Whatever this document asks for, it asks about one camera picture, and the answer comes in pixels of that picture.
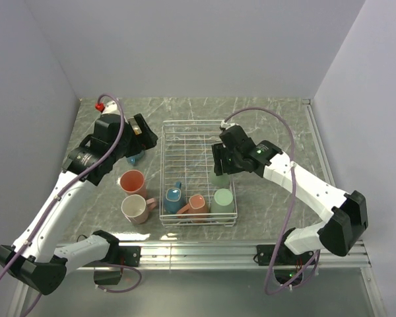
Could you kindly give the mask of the light green cup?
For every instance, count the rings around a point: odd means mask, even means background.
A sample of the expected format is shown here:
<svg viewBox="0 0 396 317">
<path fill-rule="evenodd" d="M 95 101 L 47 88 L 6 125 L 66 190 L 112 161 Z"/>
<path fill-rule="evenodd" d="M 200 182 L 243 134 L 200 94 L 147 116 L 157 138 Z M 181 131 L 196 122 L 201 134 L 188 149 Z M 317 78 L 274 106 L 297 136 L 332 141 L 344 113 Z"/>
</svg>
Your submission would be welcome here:
<svg viewBox="0 0 396 317">
<path fill-rule="evenodd" d="M 209 172 L 209 182 L 218 188 L 229 188 L 230 187 L 230 177 L 227 174 L 222 174 L 217 176 L 214 170 Z"/>
</svg>

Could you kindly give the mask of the pale green tumbler cup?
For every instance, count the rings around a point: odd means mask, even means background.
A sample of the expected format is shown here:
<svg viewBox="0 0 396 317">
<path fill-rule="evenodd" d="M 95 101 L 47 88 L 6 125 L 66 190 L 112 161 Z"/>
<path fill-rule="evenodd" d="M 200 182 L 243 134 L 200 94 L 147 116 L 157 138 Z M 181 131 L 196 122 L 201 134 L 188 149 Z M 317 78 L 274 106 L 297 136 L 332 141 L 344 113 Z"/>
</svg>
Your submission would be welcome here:
<svg viewBox="0 0 396 317">
<path fill-rule="evenodd" d="M 229 189 L 221 188 L 214 193 L 210 206 L 211 213 L 217 215 L 234 212 L 234 197 Z"/>
</svg>

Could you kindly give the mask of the salmon mug white inside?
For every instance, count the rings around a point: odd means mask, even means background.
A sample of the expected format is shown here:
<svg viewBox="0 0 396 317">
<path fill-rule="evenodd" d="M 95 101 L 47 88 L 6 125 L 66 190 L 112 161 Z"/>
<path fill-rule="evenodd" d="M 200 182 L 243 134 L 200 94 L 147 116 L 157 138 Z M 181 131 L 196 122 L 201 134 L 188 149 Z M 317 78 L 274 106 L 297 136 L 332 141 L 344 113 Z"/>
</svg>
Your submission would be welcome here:
<svg viewBox="0 0 396 317">
<path fill-rule="evenodd" d="M 209 207 L 205 198 L 201 194 L 196 194 L 189 198 L 187 204 L 176 213 L 176 216 L 192 223 L 204 223 L 208 213 Z"/>
</svg>

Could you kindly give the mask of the blue patterned mug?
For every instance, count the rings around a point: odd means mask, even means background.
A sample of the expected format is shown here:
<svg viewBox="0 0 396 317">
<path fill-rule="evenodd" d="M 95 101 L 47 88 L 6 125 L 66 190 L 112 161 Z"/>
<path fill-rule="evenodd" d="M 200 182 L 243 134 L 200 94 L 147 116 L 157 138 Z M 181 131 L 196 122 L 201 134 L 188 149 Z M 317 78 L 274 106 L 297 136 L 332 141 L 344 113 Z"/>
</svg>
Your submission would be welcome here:
<svg viewBox="0 0 396 317">
<path fill-rule="evenodd" d="M 170 214 L 176 214 L 186 205 L 185 195 L 182 192 L 182 183 L 176 182 L 174 187 L 169 188 L 164 195 L 164 210 Z"/>
</svg>

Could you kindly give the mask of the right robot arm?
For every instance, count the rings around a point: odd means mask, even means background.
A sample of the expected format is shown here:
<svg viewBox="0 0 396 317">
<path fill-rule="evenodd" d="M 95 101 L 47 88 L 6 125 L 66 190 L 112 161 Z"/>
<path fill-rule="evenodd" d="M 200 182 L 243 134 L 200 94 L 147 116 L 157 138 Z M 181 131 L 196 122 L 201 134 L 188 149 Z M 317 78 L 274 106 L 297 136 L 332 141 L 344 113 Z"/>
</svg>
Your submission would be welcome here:
<svg viewBox="0 0 396 317">
<path fill-rule="evenodd" d="M 368 228 L 366 198 L 356 190 L 347 193 L 308 172 L 269 141 L 256 144 L 236 123 L 222 122 L 220 143 L 212 146 L 214 173 L 255 173 L 305 203 L 320 222 L 284 233 L 277 248 L 280 261 L 295 262 L 300 254 L 326 249 L 344 257 Z"/>
</svg>

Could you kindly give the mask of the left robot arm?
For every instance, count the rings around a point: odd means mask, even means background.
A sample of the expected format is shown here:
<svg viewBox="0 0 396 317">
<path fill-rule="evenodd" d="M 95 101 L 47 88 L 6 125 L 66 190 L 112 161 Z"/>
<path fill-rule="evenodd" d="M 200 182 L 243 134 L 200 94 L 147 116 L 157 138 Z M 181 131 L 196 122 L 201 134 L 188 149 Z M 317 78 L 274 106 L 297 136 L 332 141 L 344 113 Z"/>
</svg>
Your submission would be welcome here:
<svg viewBox="0 0 396 317">
<path fill-rule="evenodd" d="M 10 245 L 0 245 L 0 265 L 11 276 L 49 295 L 72 271 L 92 262 L 119 263 L 119 240 L 103 230 L 66 247 L 61 235 L 114 164 L 156 146 L 158 137 L 142 114 L 128 120 L 102 114 L 63 163 L 55 187 L 29 227 Z"/>
</svg>

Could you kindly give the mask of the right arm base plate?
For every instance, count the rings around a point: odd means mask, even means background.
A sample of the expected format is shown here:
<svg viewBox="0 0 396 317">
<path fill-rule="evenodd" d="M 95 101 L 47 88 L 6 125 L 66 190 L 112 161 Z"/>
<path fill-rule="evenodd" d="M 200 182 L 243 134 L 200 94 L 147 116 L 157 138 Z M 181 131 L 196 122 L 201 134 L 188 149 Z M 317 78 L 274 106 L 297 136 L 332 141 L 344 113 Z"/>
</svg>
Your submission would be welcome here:
<svg viewBox="0 0 396 317">
<path fill-rule="evenodd" d="M 256 246 L 256 255 L 253 260 L 258 266 L 268 266 L 270 264 L 273 252 L 275 249 L 274 244 L 258 244 Z M 304 265 L 312 256 L 314 252 L 304 252 L 303 254 L 296 255 L 291 252 L 286 246 L 281 245 L 275 259 L 275 265 Z"/>
</svg>

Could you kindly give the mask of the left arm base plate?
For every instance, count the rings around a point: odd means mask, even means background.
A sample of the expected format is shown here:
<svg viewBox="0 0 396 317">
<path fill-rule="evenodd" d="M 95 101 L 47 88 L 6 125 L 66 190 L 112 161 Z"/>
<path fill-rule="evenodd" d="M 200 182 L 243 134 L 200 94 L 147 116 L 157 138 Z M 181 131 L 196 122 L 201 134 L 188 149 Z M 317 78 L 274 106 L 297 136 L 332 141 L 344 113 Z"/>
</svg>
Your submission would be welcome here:
<svg viewBox="0 0 396 317">
<path fill-rule="evenodd" d="M 129 267 L 138 267 L 141 257 L 140 246 L 118 246 L 110 250 L 101 260 L 95 260 L 86 264 L 86 267 L 92 266 L 109 266 L 110 264 L 125 265 Z"/>
</svg>

